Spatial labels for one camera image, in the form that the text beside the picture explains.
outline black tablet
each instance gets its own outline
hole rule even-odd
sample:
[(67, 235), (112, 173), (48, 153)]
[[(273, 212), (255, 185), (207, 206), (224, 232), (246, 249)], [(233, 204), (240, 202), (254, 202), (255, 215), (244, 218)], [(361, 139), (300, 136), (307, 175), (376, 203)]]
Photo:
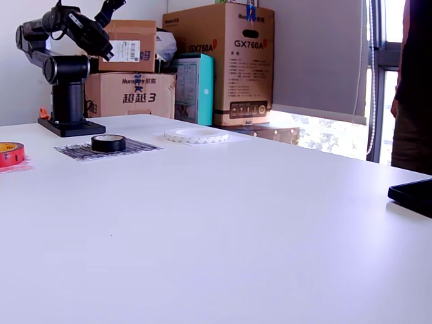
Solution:
[(432, 180), (391, 187), (389, 198), (402, 207), (432, 218)]

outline roller blind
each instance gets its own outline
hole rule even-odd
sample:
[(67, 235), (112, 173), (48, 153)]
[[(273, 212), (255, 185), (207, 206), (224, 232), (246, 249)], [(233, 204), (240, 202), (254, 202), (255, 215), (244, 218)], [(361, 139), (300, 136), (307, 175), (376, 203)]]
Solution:
[(365, 0), (260, 0), (259, 5), (275, 11), (273, 109), (365, 124)]

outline person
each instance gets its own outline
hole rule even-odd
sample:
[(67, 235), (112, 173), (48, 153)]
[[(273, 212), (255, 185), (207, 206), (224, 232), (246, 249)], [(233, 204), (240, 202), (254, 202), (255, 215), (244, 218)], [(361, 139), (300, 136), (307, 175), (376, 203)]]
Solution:
[(406, 0), (391, 164), (432, 175), (432, 0)]

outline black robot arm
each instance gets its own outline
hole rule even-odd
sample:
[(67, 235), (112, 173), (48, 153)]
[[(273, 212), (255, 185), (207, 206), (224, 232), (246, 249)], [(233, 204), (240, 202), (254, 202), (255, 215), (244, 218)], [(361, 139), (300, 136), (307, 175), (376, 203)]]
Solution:
[(81, 14), (80, 8), (64, 6), (61, 0), (41, 19), (26, 22), (18, 27), (17, 48), (25, 52), (28, 60), (43, 69), (47, 81), (53, 85), (53, 112), (50, 120), (39, 123), (62, 137), (100, 134), (102, 128), (93, 130), (84, 119), (84, 82), (90, 73), (90, 61), (85, 55), (63, 56), (50, 50), (54, 32), (70, 37), (89, 55), (109, 61), (113, 47), (103, 30), (111, 21), (115, 10), (124, 0), (106, 0), (95, 20)]

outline cardboard box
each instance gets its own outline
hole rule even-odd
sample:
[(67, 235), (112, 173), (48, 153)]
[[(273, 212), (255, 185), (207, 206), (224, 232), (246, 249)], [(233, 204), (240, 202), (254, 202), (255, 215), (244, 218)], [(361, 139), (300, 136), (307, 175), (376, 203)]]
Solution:
[(115, 56), (109, 62), (100, 57), (99, 71), (155, 71), (156, 22), (113, 20), (105, 31)]
[(215, 114), (219, 126), (269, 121), (273, 100), (275, 14), (221, 3), (168, 13), (164, 29), (174, 33), (179, 53), (205, 53), (215, 59)]
[(240, 5), (248, 5), (248, 1), (250, 5), (254, 5), (255, 7), (258, 7), (258, 0), (215, 0), (215, 3), (239, 3)]
[(220, 129), (292, 145), (298, 145), (300, 142), (299, 127), (281, 128), (272, 124), (259, 124), (251, 126), (220, 127)]
[(85, 97), (89, 117), (151, 114), (173, 119), (176, 75), (93, 74)]
[(171, 61), (177, 69), (175, 118), (203, 126), (213, 125), (214, 66), (205, 54), (178, 55)]

